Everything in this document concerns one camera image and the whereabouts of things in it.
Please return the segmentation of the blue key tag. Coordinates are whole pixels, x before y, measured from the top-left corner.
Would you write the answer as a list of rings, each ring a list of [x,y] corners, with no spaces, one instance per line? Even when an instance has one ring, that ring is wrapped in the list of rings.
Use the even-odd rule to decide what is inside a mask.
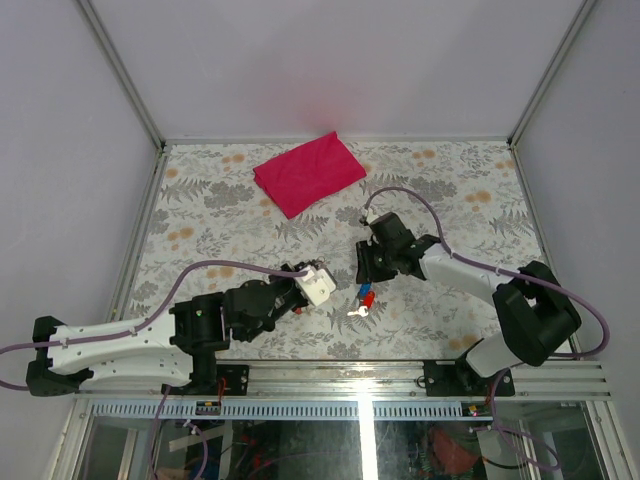
[[[362,285],[360,286],[360,288],[359,288],[358,296],[359,296],[359,297],[364,297],[364,296],[366,296],[366,295],[369,293],[370,289],[371,289],[371,284],[370,284],[370,283],[362,284]]]

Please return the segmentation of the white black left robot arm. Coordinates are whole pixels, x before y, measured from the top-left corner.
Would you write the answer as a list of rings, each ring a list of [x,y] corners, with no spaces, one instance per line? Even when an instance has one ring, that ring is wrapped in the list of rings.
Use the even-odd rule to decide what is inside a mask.
[[[325,266],[312,261],[224,292],[165,301],[148,319],[71,327],[40,317],[27,390],[36,397],[144,389],[212,395],[223,382],[217,353],[274,331],[280,318],[320,306],[335,289]]]

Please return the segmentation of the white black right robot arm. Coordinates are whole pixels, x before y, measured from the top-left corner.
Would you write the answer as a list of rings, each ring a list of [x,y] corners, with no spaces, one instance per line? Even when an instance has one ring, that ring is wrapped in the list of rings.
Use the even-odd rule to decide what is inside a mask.
[[[458,359],[456,382],[467,394],[488,387],[492,376],[516,364],[542,365],[582,325],[568,295],[543,263],[532,261],[514,274],[498,273],[456,258],[442,239],[419,238],[394,213],[369,224],[371,237],[356,243],[357,284],[412,276],[446,284],[493,306],[500,331]]]

